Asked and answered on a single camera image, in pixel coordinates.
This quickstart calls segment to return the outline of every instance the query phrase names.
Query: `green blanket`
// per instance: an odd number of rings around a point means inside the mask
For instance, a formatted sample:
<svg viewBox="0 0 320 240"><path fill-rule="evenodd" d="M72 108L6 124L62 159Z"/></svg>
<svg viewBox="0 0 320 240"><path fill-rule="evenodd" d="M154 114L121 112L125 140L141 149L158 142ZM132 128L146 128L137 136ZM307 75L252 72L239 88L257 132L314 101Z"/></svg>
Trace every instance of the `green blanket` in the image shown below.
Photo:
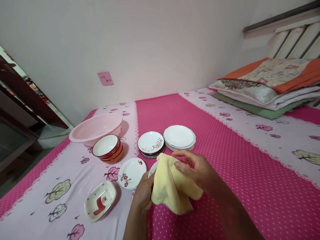
<svg viewBox="0 0 320 240"><path fill-rule="evenodd" d="M298 102L294 102L294 103L291 103L283 108L280 108L276 111L272 111L269 109L265 109L262 107L251 105L249 103L240 102L238 100L235 100L235 99L232 99L232 98L227 97L225 95L222 95L221 93L215 93L213 96L215 98L220 99L220 100L222 100L226 103L229 103L233 106L236 106L238 108L241 108L243 110L251 112L255 115L258 115L258 116L261 116L264 118L268 118L268 119L277 119L277 118L281 117L283 114L285 114L286 112L291 111L293 108L298 107L301 104L308 103L308 102L311 102L314 100L314 98L300 100Z"/></svg>

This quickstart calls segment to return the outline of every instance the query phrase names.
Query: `yellow towel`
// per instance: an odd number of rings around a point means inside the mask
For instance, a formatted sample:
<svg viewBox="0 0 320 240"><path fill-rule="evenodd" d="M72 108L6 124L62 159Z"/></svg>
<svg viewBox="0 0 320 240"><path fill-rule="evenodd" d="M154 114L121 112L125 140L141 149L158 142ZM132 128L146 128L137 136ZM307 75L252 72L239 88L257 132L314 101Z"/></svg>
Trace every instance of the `yellow towel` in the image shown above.
<svg viewBox="0 0 320 240"><path fill-rule="evenodd" d="M202 189L174 166L178 161L174 157L160 153L157 160L159 165L154 176L152 202L156 205L163 203L178 215L192 211L189 197L199 200L203 193Z"/></svg>

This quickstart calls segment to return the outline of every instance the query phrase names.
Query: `pink plastic basin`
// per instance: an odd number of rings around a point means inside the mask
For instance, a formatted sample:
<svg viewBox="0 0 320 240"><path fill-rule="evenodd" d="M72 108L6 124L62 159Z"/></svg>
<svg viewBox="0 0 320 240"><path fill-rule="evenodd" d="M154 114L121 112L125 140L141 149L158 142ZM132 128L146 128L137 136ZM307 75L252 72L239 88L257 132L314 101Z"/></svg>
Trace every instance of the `pink plastic basin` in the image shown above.
<svg viewBox="0 0 320 240"><path fill-rule="evenodd" d="M69 139L75 143L83 143L92 147L100 138L109 135L119 135L123 117L108 113L90 118L76 126L69 134Z"/></svg>

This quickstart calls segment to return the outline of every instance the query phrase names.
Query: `red bowl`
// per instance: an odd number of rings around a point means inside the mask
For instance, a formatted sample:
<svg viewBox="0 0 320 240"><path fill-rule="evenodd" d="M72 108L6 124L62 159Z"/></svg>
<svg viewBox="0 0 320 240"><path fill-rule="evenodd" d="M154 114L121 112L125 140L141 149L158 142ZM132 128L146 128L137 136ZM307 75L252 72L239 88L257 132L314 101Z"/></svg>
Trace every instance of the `red bowl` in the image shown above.
<svg viewBox="0 0 320 240"><path fill-rule="evenodd" d="M113 163L113 162L116 162L117 159L121 158L122 154L123 154L123 145L121 143L119 149L116 151L115 154L113 154L109 158L105 158L105 159L100 158L100 160L107 163Z"/></svg>
<svg viewBox="0 0 320 240"><path fill-rule="evenodd" d="M100 159L109 158L120 147L120 139L116 135L107 135L97 141L93 148L92 154Z"/></svg>

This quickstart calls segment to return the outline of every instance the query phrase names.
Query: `bed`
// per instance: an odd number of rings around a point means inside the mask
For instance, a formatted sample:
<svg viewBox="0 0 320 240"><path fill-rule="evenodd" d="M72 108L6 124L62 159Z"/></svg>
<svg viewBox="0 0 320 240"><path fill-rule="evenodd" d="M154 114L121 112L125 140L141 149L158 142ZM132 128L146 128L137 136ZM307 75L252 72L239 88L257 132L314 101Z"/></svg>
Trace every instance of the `bed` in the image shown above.
<svg viewBox="0 0 320 240"><path fill-rule="evenodd" d="M93 110L86 119L123 115L122 160L103 163L84 145L64 140L0 200L0 239L122 239L134 191L118 184L119 168L139 157L150 169L156 159L139 153L139 137L147 131L163 134L175 124L193 130L193 151L207 157L266 239L319 239L320 110L305 106L268 120L213 93L203 88ZM118 191L117 202L102 220L90 223L84 202L106 179ZM214 200L204 194L192 204L194 211L184 216L154 205L149 238L225 239Z"/></svg>

